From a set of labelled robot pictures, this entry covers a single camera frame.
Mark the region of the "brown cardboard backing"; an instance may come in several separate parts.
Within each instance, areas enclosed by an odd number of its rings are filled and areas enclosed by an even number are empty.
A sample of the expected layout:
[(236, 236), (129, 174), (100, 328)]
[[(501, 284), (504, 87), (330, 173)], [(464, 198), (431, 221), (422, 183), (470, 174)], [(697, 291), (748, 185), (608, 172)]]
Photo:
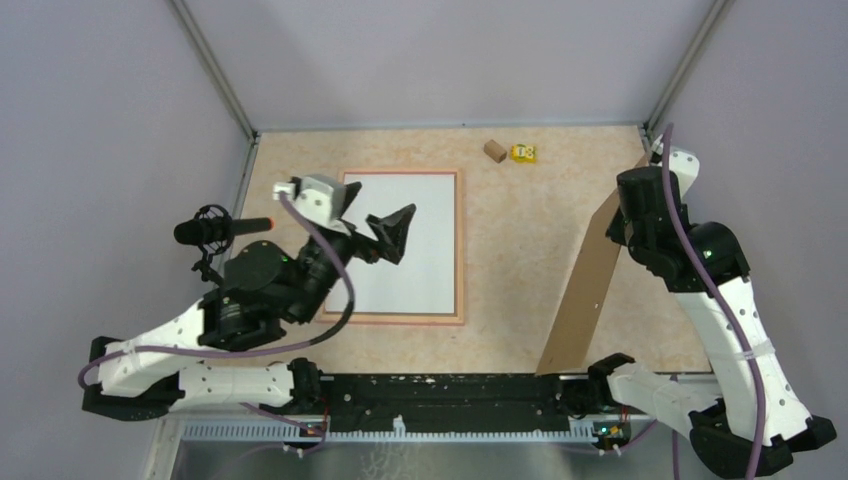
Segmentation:
[(619, 211), (612, 191), (591, 216), (541, 357), (537, 376), (579, 369), (587, 358), (620, 254), (606, 232)]

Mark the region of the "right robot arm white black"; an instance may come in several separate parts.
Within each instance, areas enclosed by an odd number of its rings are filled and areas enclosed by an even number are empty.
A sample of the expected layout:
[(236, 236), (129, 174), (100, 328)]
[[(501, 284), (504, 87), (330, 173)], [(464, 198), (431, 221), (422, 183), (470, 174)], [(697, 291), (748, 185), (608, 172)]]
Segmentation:
[(678, 177), (658, 166), (617, 178), (618, 209), (608, 237), (660, 278), (692, 321), (719, 390), (708, 394), (653, 373), (623, 353), (590, 366), (589, 404), (638, 409), (687, 437), (724, 479), (770, 476), (796, 453), (835, 440), (833, 422), (798, 399), (755, 304), (750, 267), (734, 233), (693, 224)]

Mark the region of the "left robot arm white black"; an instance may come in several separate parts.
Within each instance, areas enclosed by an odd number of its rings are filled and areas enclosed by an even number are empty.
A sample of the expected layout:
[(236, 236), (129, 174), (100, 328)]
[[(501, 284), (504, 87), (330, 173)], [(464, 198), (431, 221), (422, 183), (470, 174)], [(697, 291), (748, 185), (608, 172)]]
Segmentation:
[(274, 185), (272, 196), (307, 234), (296, 255), (264, 238), (269, 217), (236, 219), (207, 205), (178, 224), (175, 240), (199, 249), (194, 265), (210, 291), (177, 317), (128, 340), (95, 338), (78, 376), (85, 412), (124, 422), (157, 419), (182, 409), (250, 404), (308, 413), (321, 400), (320, 370), (305, 358), (264, 367), (235, 360), (296, 353), (283, 343), (287, 325), (315, 317), (337, 284), (354, 290), (352, 259), (398, 264), (416, 206), (366, 219), (360, 233), (345, 213), (361, 184), (322, 175)]

